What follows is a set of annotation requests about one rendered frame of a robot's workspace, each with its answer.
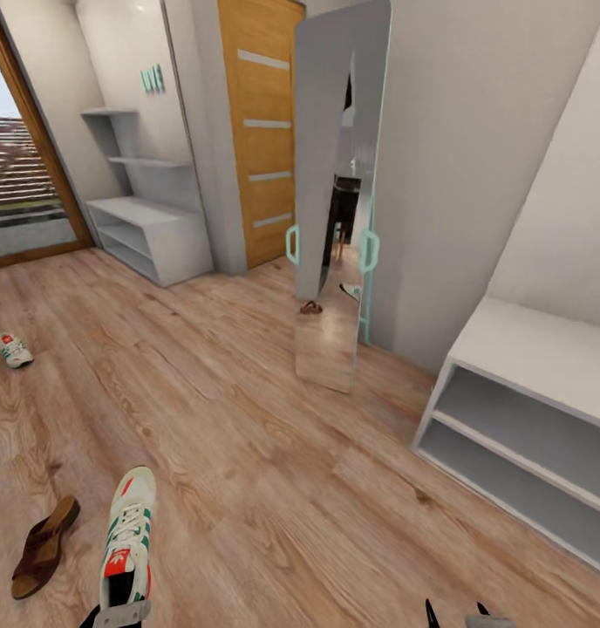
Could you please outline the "sandal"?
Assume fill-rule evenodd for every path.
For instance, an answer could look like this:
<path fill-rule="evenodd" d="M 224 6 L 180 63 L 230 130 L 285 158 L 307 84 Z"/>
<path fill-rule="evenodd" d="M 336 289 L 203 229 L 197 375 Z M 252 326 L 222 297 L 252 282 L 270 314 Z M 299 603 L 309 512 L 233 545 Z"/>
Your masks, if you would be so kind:
<path fill-rule="evenodd" d="M 74 495 L 67 495 L 56 510 L 28 534 L 23 558 L 13 575 L 13 599 L 26 599 L 42 589 L 59 565 L 63 532 L 75 521 L 81 506 Z"/>

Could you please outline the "gym shoe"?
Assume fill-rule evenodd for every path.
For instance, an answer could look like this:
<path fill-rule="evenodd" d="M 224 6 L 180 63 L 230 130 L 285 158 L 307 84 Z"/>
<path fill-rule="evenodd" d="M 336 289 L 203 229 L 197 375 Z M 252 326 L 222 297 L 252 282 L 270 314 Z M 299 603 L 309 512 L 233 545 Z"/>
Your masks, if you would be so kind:
<path fill-rule="evenodd" d="M 0 349 L 5 356 L 6 362 L 13 369 L 32 362 L 32 355 L 25 350 L 24 344 L 12 334 L 0 335 Z"/>
<path fill-rule="evenodd" d="M 147 561 L 149 525 L 156 508 L 157 482 L 148 466 L 132 468 L 112 500 L 104 565 L 100 572 L 99 613 L 147 600 L 151 577 Z"/>

